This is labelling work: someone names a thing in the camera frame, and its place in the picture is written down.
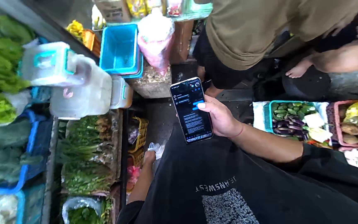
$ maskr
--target pink plastic basket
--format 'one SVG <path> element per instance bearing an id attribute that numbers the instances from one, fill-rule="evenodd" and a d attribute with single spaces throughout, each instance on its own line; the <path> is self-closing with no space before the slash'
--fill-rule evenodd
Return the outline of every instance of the pink plastic basket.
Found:
<path id="1" fill-rule="evenodd" d="M 346 101 L 338 101 L 334 103 L 334 115 L 335 115 L 335 126 L 336 126 L 336 134 L 338 136 L 338 142 L 342 146 L 352 147 L 358 149 L 358 144 L 347 144 L 343 141 L 343 135 L 341 130 L 341 118 L 339 117 L 339 106 L 343 104 L 348 104 L 349 106 L 358 102 L 358 100 L 346 100 Z"/>

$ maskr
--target yellow plastic basket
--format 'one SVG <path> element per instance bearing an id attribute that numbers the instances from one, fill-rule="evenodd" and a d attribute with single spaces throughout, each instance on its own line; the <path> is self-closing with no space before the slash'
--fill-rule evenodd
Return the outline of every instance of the yellow plastic basket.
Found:
<path id="1" fill-rule="evenodd" d="M 149 124 L 149 121 L 144 118 L 133 117 L 132 119 L 136 119 L 139 121 L 139 134 L 136 138 L 135 148 L 129 149 L 129 153 L 136 152 L 136 150 L 146 144 L 147 125 Z"/>

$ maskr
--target white plastic container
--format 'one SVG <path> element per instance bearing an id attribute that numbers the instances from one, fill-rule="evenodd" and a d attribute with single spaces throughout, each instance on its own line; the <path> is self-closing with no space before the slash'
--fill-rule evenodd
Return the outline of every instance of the white plastic container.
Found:
<path id="1" fill-rule="evenodd" d="M 83 86 L 54 87 L 50 112 L 62 120 L 79 120 L 88 115 L 108 112 L 111 102 L 112 79 L 94 60 L 77 56 L 77 71 L 89 75 Z"/>
<path id="2" fill-rule="evenodd" d="M 46 43 L 24 51 L 21 76 L 32 86 L 74 86 L 89 77 L 76 73 L 76 54 L 64 42 Z"/>
<path id="3" fill-rule="evenodd" d="M 118 75 L 111 75 L 112 92 L 110 109 L 128 108 L 132 105 L 133 89 Z"/>

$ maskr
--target black t-shirt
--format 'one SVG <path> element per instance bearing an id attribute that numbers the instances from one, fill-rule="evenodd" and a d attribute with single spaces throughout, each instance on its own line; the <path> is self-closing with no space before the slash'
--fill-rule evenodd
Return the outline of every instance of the black t-shirt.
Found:
<path id="1" fill-rule="evenodd" d="M 358 224 L 358 168 L 310 145 L 298 165 L 285 172 L 218 136 L 186 145 L 175 125 L 146 201 L 117 223 Z"/>

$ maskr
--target cardboard box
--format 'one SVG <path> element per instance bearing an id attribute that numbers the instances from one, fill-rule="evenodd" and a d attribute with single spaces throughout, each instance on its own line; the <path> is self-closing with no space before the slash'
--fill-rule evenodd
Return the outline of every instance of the cardboard box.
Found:
<path id="1" fill-rule="evenodd" d="M 131 14 L 125 0 L 94 0 L 107 23 L 123 23 L 131 21 Z"/>

